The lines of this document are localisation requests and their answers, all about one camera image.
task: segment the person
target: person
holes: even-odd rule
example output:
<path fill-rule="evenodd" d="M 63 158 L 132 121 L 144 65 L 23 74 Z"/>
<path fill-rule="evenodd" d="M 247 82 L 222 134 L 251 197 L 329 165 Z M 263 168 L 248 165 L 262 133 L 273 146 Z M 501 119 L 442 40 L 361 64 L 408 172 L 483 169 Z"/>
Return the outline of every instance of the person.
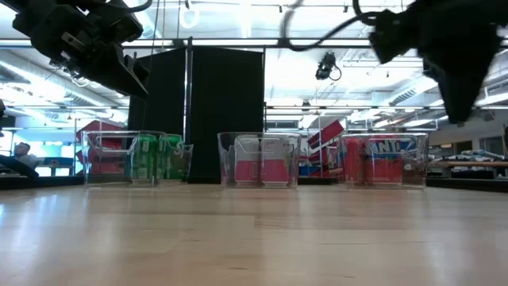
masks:
<path fill-rule="evenodd" d="M 3 167 L 20 173 L 29 178 L 37 178 L 39 174 L 35 172 L 35 168 L 39 164 L 39 160 L 34 155 L 29 155 L 30 145 L 20 143 L 14 147 L 14 156 L 7 157 L 0 155 L 0 168 Z"/>

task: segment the ceiling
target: ceiling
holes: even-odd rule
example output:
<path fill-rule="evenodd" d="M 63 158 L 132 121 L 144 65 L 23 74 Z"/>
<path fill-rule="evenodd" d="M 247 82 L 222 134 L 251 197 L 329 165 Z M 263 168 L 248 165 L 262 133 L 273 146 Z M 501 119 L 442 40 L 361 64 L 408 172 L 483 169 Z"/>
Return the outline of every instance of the ceiling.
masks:
<path fill-rule="evenodd" d="M 144 0 L 126 0 L 128 5 L 139 5 Z M 279 24 L 287 5 L 293 1 L 285 0 L 214 0 L 191 1 L 187 10 L 178 0 L 154 1 L 152 7 L 137 13 L 137 18 L 144 26 L 142 38 L 151 39 L 156 26 L 156 38 L 175 39 L 193 37 L 194 39 L 245 39 L 245 38 L 277 38 Z M 412 0 L 362 0 L 364 11 L 390 9 L 394 12 L 404 10 Z M 0 28 L 3 39 L 25 39 L 26 37 L 11 27 L 14 12 L 0 5 Z M 290 25 L 290 37 L 315 38 L 321 37 L 337 24 L 354 16 L 351 0 L 332 1 L 314 0 L 304 2 L 294 15 Z M 361 23 L 350 25 L 335 38 L 364 39 L 370 28 Z M 500 34 L 508 36 L 508 29 Z M 0 51 L 0 60 L 9 54 L 19 59 L 17 66 L 43 78 L 43 82 L 54 83 L 63 87 L 66 94 L 61 102 L 51 101 L 51 88 L 48 93 L 39 92 L 38 100 L 47 100 L 48 105 L 83 105 L 83 106 L 128 106 L 129 98 L 122 97 L 96 83 L 71 83 L 71 78 L 62 71 L 48 64 L 49 59 L 31 48 Z M 127 49 L 125 53 L 138 57 L 148 56 L 150 47 L 144 49 Z M 316 80 L 315 72 L 319 61 L 326 52 L 333 52 L 337 58 L 337 66 L 342 71 L 338 81 Z M 492 64 L 488 82 L 496 82 L 508 77 L 508 53 L 498 56 Z M 301 106 L 304 100 L 318 106 L 375 106 L 389 102 L 398 106 L 427 106 L 440 99 L 437 85 L 421 77 L 422 65 L 416 51 L 409 51 L 392 62 L 379 65 L 373 51 L 369 48 L 319 48 L 308 52 L 292 52 L 287 49 L 270 48 L 266 51 L 265 68 L 265 100 L 273 106 Z M 368 110 L 356 112 L 351 110 L 334 110 L 325 112 L 330 120 L 344 119 L 351 116 L 358 124 L 377 118 L 382 121 L 387 117 L 395 118 L 403 113 L 409 116 L 421 116 L 419 111 L 408 110 L 390 113 L 373 113 Z M 300 110 L 269 110 L 270 120 L 300 120 L 304 113 Z M 443 114 L 434 112 L 425 116 L 442 118 Z"/>

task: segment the wooden table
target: wooden table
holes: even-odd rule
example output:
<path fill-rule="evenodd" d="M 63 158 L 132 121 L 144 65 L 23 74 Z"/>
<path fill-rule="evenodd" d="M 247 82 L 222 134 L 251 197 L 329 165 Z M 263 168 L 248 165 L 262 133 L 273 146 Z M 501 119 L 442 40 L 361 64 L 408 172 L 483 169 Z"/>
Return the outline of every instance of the wooden table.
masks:
<path fill-rule="evenodd" d="M 0 285 L 507 285 L 508 196 L 345 190 L 0 192 Z"/>

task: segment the table surface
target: table surface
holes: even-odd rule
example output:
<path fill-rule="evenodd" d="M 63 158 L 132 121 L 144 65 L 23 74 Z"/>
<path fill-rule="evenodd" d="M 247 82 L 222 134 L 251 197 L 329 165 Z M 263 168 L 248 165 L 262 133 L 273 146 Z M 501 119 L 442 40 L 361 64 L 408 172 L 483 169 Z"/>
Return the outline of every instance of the table surface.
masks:
<path fill-rule="evenodd" d="M 3 191 L 0 285 L 508 285 L 508 196 L 338 186 Z"/>

